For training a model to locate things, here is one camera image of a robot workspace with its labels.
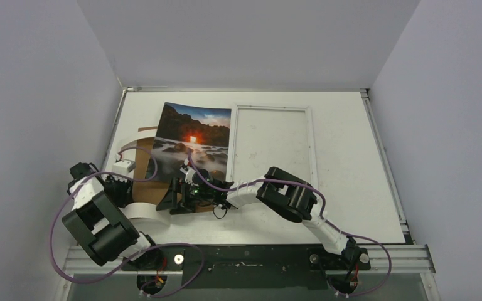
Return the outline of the white brown backing board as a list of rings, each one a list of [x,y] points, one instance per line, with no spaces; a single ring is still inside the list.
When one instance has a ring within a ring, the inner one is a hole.
[[[136,179],[147,179],[157,172],[151,181],[134,183],[133,200],[158,205],[168,192],[172,178],[183,177],[179,169],[187,158],[189,147],[182,142],[155,138],[156,130],[156,127],[140,128],[138,133],[132,136],[129,145],[145,149],[144,152],[136,151],[134,170]]]

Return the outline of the white picture frame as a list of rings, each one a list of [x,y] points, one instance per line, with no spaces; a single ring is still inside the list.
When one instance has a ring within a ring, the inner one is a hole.
[[[236,104],[232,110],[226,179],[251,181],[272,166],[318,186],[311,109]]]

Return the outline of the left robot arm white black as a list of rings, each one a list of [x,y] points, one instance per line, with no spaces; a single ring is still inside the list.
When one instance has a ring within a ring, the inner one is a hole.
[[[95,164],[84,162],[70,168],[68,194],[73,207],[62,217],[64,227],[99,266],[135,255],[130,267],[156,269],[162,252],[122,211],[133,202],[133,182],[112,174],[101,176],[98,171]]]

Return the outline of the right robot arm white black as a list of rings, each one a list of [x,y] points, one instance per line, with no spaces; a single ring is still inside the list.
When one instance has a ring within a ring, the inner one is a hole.
[[[262,178],[251,182],[221,181],[191,166],[181,168],[181,172],[183,177],[171,180],[159,210],[176,215],[213,206],[227,212],[262,203],[285,220],[305,226],[330,254],[334,267],[356,268],[370,262],[366,249],[358,246],[354,237],[330,226],[315,213],[318,199],[312,185],[278,167],[270,167]]]

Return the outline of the white paper mat border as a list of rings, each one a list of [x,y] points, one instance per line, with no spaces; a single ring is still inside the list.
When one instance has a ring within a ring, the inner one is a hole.
[[[139,131],[132,136],[128,136],[120,140],[117,144],[117,150],[121,150],[133,146],[141,139],[154,138],[156,136],[157,128]],[[161,224],[162,226],[170,227],[171,219],[167,213],[156,211],[156,205],[151,203],[132,203],[129,209],[123,209],[123,213],[132,221]]]

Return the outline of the landscape sunset photo print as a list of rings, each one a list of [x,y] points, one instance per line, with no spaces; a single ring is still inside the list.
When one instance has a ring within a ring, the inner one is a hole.
[[[227,171],[231,111],[166,102],[155,138],[186,144],[187,158],[181,168],[205,169],[221,181]],[[213,206],[202,207],[213,209]]]

